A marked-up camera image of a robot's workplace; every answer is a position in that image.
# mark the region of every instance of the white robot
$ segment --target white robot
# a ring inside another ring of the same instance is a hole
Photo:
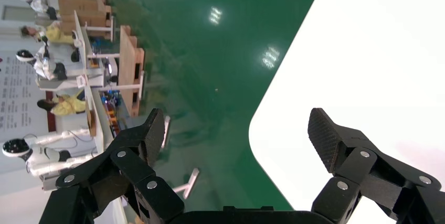
[[[35,177],[74,168],[95,157],[97,153],[71,157],[69,151],[57,151],[45,145],[66,138],[89,136],[89,129],[64,131],[37,137],[33,144],[28,145],[23,138],[15,138],[3,144],[3,154],[8,157],[19,157],[26,163],[26,169]]]

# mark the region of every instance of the green epoxy floor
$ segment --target green epoxy floor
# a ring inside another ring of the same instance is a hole
[[[291,208],[256,162],[248,130],[312,2],[109,0],[145,49],[145,82],[162,83],[144,89],[145,116],[129,125],[162,108],[172,122],[158,175],[178,186],[193,168],[201,171],[187,211]]]

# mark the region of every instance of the yellow shirt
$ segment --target yellow shirt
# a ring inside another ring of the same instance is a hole
[[[59,21],[54,21],[50,26],[46,27],[45,36],[48,38],[48,41],[52,43],[74,44],[72,36],[62,33],[59,24]]]
[[[62,116],[85,111],[85,101],[80,101],[79,99],[77,99],[77,95],[78,94],[69,96],[67,94],[63,94],[61,95],[61,97],[63,97],[63,102],[59,102],[59,98],[54,97],[52,101],[56,102],[57,105],[54,106],[54,108],[51,110],[51,113],[54,115]]]

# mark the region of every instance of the metal screw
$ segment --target metal screw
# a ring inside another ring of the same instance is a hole
[[[429,178],[427,178],[425,176],[419,176],[419,178],[420,178],[420,181],[422,181],[423,183],[428,184],[428,185],[431,184],[431,180]]]
[[[63,179],[63,182],[69,183],[74,180],[74,175],[68,175]]]
[[[337,182],[337,187],[339,187],[341,190],[347,190],[348,189],[347,183],[345,183],[343,181]]]
[[[154,188],[156,188],[156,186],[157,186],[156,181],[150,181],[150,182],[147,184],[147,188],[148,188],[148,189],[154,189]]]
[[[118,157],[123,157],[126,155],[125,151],[118,152]]]
[[[362,155],[364,157],[369,157],[369,153],[367,153],[367,152],[360,152],[360,155]]]

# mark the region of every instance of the white table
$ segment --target white table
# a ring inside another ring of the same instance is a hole
[[[443,0],[315,0],[249,129],[294,209],[332,177],[308,138],[314,107],[445,186],[444,17]],[[362,198],[349,223],[395,222]]]

